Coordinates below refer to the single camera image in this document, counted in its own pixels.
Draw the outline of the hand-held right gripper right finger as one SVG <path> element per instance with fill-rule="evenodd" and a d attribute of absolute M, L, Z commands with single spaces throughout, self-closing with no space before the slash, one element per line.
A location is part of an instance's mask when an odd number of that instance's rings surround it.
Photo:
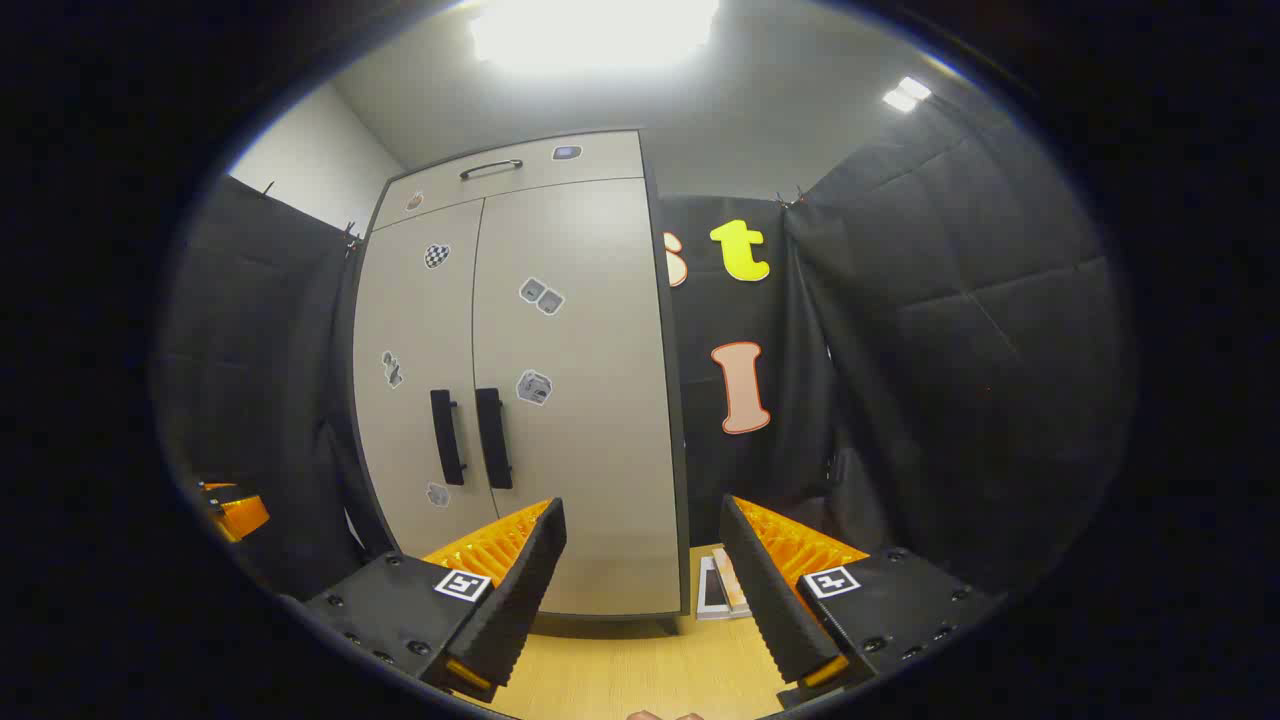
<path fill-rule="evenodd" d="M 719 533 L 788 711 L 922 664 L 1004 602 L 910 550 L 861 551 L 735 496 Z"/>

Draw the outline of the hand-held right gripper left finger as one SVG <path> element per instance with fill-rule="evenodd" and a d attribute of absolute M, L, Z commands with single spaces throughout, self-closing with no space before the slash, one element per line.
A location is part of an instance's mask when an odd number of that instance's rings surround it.
<path fill-rule="evenodd" d="M 567 544 L 545 498 L 421 559 L 383 553 L 305 601 L 305 616 L 419 682 L 489 702 L 509 683 Z"/>

